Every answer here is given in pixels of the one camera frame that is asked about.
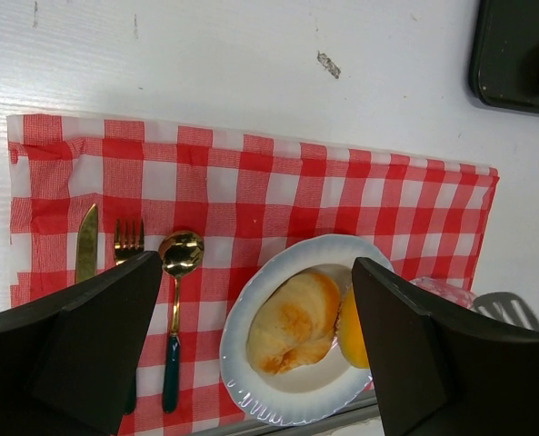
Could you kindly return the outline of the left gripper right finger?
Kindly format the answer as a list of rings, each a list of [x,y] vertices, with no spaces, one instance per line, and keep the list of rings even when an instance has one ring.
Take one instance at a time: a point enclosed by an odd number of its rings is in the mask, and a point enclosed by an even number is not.
[[[352,282],[385,434],[539,435],[539,332],[369,258],[355,260]]]

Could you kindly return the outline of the large brown bagel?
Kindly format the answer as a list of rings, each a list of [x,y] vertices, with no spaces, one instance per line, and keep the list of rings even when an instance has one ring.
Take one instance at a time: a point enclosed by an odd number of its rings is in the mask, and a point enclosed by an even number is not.
[[[337,284],[323,273],[288,279],[251,324],[246,353],[253,369],[276,375],[321,361],[332,346],[340,301]]]

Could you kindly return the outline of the glazed ring donut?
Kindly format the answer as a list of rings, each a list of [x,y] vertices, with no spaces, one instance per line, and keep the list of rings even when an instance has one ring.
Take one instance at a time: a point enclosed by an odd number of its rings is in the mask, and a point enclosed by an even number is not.
[[[347,291],[342,300],[336,329],[338,345],[344,358],[355,368],[369,369],[370,363],[364,346],[353,287]]]

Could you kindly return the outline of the silver metal tongs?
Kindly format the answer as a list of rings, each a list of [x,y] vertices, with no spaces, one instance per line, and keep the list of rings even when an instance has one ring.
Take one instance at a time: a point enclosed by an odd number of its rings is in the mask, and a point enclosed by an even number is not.
[[[539,332],[539,319],[531,307],[512,292],[491,292],[477,296],[473,310],[484,316],[517,327]]]

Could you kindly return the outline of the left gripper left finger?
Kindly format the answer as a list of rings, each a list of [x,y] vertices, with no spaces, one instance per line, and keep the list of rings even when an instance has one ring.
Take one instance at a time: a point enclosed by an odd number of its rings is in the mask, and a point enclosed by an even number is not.
[[[162,277],[153,251],[0,312],[0,435],[115,435]]]

